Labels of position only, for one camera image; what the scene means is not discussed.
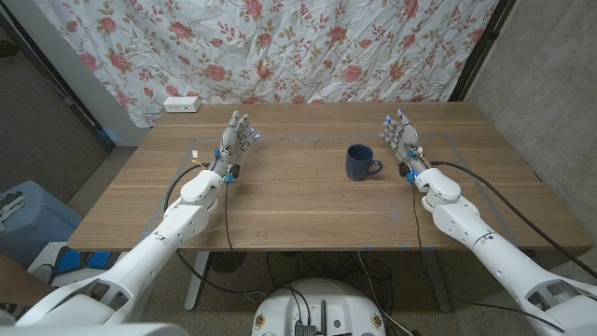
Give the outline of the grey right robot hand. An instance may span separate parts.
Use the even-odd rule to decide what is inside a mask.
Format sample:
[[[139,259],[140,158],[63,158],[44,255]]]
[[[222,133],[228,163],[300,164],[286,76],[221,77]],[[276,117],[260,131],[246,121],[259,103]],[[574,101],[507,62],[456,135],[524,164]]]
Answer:
[[[430,168],[431,164],[424,157],[419,135],[400,108],[396,111],[395,118],[386,117],[380,137],[394,151],[400,176],[410,183],[414,183],[420,173]]]

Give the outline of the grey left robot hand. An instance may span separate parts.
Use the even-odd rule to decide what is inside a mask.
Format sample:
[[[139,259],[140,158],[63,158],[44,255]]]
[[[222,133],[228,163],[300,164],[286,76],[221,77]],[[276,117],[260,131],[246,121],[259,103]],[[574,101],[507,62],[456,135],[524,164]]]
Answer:
[[[219,148],[209,170],[220,175],[227,183],[237,178],[245,151],[259,138],[260,135],[251,125],[249,115],[242,115],[235,110],[222,133]]]

